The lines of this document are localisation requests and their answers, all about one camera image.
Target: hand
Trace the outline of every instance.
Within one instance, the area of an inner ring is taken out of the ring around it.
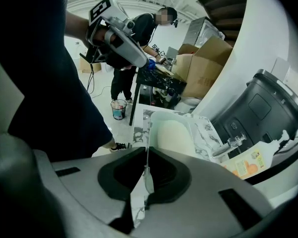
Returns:
[[[157,56],[155,57],[155,59],[156,59],[157,62],[160,62],[160,60],[161,60],[161,55],[157,55]]]
[[[158,60],[158,62],[163,66],[170,66],[170,62],[167,59],[161,58],[160,60]]]
[[[108,29],[106,27],[101,27],[94,35],[93,40],[99,41],[99,42],[105,42],[105,34],[107,31]],[[114,34],[110,37],[110,42],[112,43],[115,39],[116,39],[116,35]],[[84,45],[88,48],[90,43],[86,39],[83,39],[82,41]]]

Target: cardboard box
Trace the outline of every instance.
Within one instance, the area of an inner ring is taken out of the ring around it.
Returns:
[[[203,98],[215,83],[226,64],[232,47],[221,38],[212,36],[199,49],[183,44],[172,72],[187,82],[182,96]]]
[[[94,73],[101,70],[100,63],[93,63],[92,65]],[[82,73],[91,73],[90,64],[82,57],[79,57],[79,70],[81,70]]]

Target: small bucket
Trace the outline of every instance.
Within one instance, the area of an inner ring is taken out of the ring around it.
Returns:
[[[122,120],[125,117],[127,102],[124,100],[116,100],[111,102],[111,109],[113,111],[113,117],[116,120]]]

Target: black table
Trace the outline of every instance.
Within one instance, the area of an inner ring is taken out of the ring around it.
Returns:
[[[131,110],[129,125],[133,124],[134,113],[136,110],[137,99],[139,95],[140,85],[156,87],[162,90],[168,90],[173,94],[181,94],[187,83],[176,74],[173,76],[162,73],[158,69],[148,70],[147,68],[139,68],[136,79],[136,90],[134,96],[133,107]]]

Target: trash can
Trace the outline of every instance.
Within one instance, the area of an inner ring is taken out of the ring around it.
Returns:
[[[228,154],[233,158],[259,141],[279,140],[284,129],[293,138],[298,130],[298,96],[261,69],[247,83],[242,95],[212,124],[222,142],[242,133],[246,135],[243,144]]]
[[[127,102],[124,100],[116,100],[111,102],[113,117],[116,120],[122,120],[125,117]]]

